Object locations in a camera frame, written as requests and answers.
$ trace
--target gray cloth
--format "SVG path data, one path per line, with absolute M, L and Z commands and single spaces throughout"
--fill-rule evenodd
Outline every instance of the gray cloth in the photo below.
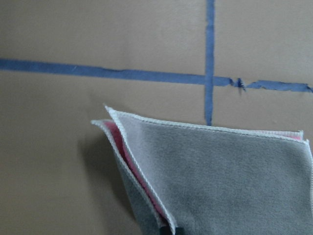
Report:
M 122 159 L 110 130 L 104 125 L 106 121 L 110 120 L 92 121 L 92 123 L 105 132 L 113 147 L 115 160 L 141 232 L 143 235 L 159 235 L 159 228 L 165 224 L 161 221 L 145 191 Z
M 308 141 L 108 111 L 172 229 L 313 234 Z

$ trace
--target gray fleece fabric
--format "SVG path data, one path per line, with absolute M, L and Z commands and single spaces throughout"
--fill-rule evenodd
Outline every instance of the gray fleece fabric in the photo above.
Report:
M 308 141 L 107 110 L 173 234 L 181 227 L 186 235 L 313 235 Z M 93 123 L 104 130 L 103 121 Z M 117 160 L 137 219 L 149 218 L 138 219 L 143 233 L 156 234 L 157 212 Z

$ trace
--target microfiber cloth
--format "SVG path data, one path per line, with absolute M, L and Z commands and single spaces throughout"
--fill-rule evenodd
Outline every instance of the microfiber cloth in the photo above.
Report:
M 106 107 L 107 135 L 144 235 L 312 235 L 303 132 L 163 121 Z

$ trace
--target stack of cloths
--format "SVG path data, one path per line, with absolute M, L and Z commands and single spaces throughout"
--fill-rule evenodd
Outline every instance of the stack of cloths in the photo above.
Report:
M 163 121 L 106 107 L 144 235 L 313 235 L 312 154 L 303 132 Z

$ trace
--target white stitched edge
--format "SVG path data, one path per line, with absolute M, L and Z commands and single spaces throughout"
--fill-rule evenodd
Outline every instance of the white stitched edge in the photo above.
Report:
M 242 130 L 242 129 L 230 129 L 230 128 L 225 128 L 225 127 L 215 127 L 215 126 L 205 126 L 205 125 L 198 125 L 198 124 L 190 124 L 190 123 L 184 123 L 184 122 L 174 122 L 174 121 L 165 121 L 165 120 L 158 120 L 154 118 L 148 118 L 148 117 L 142 117 L 137 114 L 131 114 L 131 113 L 126 113 L 122 111 L 117 111 L 111 107 L 105 106 L 107 111 L 109 113 L 118 113 L 121 116 L 128 116 L 131 118 L 138 119 L 143 122 L 148 122 L 151 124 L 155 125 L 164 125 L 164 126 L 175 126 L 175 127 L 180 127 L 180 128 L 185 128 L 185 129 L 199 129 L 199 130 L 205 130 L 205 131 L 211 131 L 211 132 L 224 132 L 224 133 L 232 133 L 232 134 L 237 134 L 237 135 L 243 135 L 243 136 L 251 136 L 251 137 L 262 137 L 262 138 L 272 138 L 272 139 L 281 139 L 285 141 L 292 141 L 292 142 L 298 142 L 298 143 L 303 143 L 303 144 L 309 144 L 308 140 L 296 140 L 291 137 L 286 137 L 286 136 L 280 136 L 280 135 L 275 135 L 275 134 L 267 134 L 267 133 L 262 133 L 258 131 L 251 131 L 251 130 Z
M 261 132 L 264 134 L 271 134 L 271 135 L 277 135 L 277 136 L 286 136 L 291 138 L 300 138 L 303 139 L 303 131 L 269 131 L 269 130 L 251 130 L 253 132 Z
M 311 214 L 312 214 L 312 219 L 313 219 L 313 156 L 312 156 L 310 146 L 308 146 L 308 152 L 309 152 L 309 156 L 311 157 L 310 200 L 311 200 Z
M 110 130 L 103 124 L 103 121 L 112 121 L 112 120 L 108 120 L 108 119 L 104 119 L 104 120 L 92 120 L 91 123 L 93 125 L 98 126 L 108 137 L 108 140 L 110 141 L 112 148 L 114 149 L 114 151 L 116 152 L 117 155 L 117 162 L 126 170 L 126 175 L 129 177 L 129 179 L 132 181 L 132 183 L 134 184 L 134 186 L 138 189 L 139 193 L 141 194 L 141 196 L 144 198 L 144 201 L 147 203 L 150 211 L 153 213 L 153 215 L 156 218 L 156 222 L 158 224 L 159 227 L 161 227 L 163 225 L 161 218 L 159 216 L 159 214 L 156 212 L 152 202 L 150 201 L 150 199 L 148 198 L 148 195 L 146 194 L 146 192 L 142 189 L 142 186 L 138 183 L 137 179 L 134 177 L 134 175 L 132 174 L 132 172 L 130 171 L 130 169 L 128 168 L 128 166 L 126 165 L 125 161 L 123 160 L 122 156 L 120 155 L 117 146 L 115 144 L 115 141 L 113 139 L 113 136 L 110 132 Z
M 161 209 L 163 210 L 164 212 L 164 215 L 166 217 L 166 219 L 168 220 L 168 223 L 170 225 L 170 228 L 171 228 L 171 232 L 173 234 L 175 234 L 175 227 L 177 227 L 176 225 L 176 221 L 175 219 L 170 216 L 171 214 L 167 211 L 166 207 L 164 206 L 164 204 L 162 203 L 161 199 L 159 198 L 159 196 L 157 195 L 156 191 L 154 190 L 154 188 L 151 186 L 150 182 L 147 180 L 147 178 L 145 177 L 145 175 L 143 174 L 141 168 L 139 167 L 139 164 L 138 162 L 136 161 L 132 151 L 131 151 L 131 148 L 129 147 L 128 145 L 128 141 L 127 141 L 127 133 L 126 133 L 126 130 L 123 126 L 123 124 L 121 123 L 118 115 L 116 114 L 116 110 L 108 107 L 108 106 L 105 106 L 105 108 L 107 109 L 107 111 L 109 112 L 110 116 L 113 118 L 115 124 L 117 125 L 122 137 L 123 137 L 123 140 L 124 140 L 124 143 L 125 143 L 125 146 L 130 154 L 130 157 L 132 158 L 132 161 L 136 167 L 136 169 L 138 170 L 138 173 L 140 174 L 140 176 L 142 177 L 142 179 L 144 180 L 144 182 L 146 183 L 146 186 L 148 187 L 149 191 L 152 193 L 152 195 L 154 196 L 154 198 L 156 199 L 156 201 L 158 202 L 159 206 L 161 207 Z

